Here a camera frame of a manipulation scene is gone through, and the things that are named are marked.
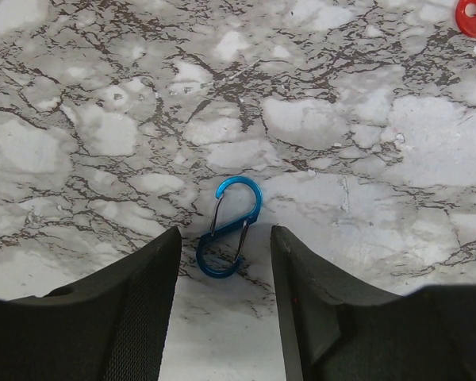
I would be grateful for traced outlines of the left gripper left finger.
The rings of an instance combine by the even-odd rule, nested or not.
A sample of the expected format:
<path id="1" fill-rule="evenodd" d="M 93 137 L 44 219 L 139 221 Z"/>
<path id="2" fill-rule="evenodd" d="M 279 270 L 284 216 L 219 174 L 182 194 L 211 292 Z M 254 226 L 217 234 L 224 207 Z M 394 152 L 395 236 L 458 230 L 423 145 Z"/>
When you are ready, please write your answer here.
<path id="1" fill-rule="evenodd" d="M 0 380 L 158 379 L 181 248 L 170 228 L 45 296 L 0 300 Z"/>

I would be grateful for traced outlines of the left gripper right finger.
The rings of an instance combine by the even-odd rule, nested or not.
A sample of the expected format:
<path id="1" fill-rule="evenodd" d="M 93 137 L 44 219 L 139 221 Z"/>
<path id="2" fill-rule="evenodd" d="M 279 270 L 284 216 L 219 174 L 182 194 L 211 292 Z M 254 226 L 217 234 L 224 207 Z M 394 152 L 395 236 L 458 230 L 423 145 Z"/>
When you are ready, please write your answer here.
<path id="1" fill-rule="evenodd" d="M 271 261 L 289 380 L 476 380 L 476 285 L 392 294 L 282 226 Z"/>

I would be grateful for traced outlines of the blue S carabiner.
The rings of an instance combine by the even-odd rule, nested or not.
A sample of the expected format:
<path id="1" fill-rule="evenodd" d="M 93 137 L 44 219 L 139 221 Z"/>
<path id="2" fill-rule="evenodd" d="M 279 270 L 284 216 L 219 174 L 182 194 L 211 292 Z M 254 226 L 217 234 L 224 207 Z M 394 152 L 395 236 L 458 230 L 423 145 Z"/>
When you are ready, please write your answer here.
<path id="1" fill-rule="evenodd" d="M 225 196 L 225 191 L 232 185 L 242 184 L 247 186 L 255 196 L 255 205 L 251 211 L 247 212 L 241 217 L 238 217 L 234 221 L 229 222 L 226 225 L 217 227 L 217 217 L 218 210 Z M 259 185 L 248 177 L 244 176 L 233 176 L 224 180 L 216 189 L 215 197 L 217 199 L 217 204 L 213 213 L 212 221 L 210 224 L 209 231 L 201 235 L 198 246 L 195 252 L 195 259 L 200 270 L 207 276 L 214 279 L 225 279 L 235 274 L 241 265 L 241 252 L 244 246 L 248 230 L 251 225 L 255 224 L 258 220 L 259 213 L 263 204 L 263 192 L 261 191 Z M 228 236 L 235 231 L 240 231 L 240 240 L 236 250 L 236 254 L 233 258 L 232 265 L 225 270 L 216 270 L 211 268 L 205 261 L 205 247 L 213 243 L 214 241 Z"/>

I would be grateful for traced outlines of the red key tag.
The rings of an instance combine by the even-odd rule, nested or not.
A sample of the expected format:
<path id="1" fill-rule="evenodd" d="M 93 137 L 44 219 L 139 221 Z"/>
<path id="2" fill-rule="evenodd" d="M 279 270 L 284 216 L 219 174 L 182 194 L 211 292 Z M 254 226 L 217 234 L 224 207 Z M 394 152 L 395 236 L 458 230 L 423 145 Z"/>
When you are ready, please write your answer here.
<path id="1" fill-rule="evenodd" d="M 476 38 L 476 0 L 459 0 L 455 7 L 455 21 L 462 33 Z"/>

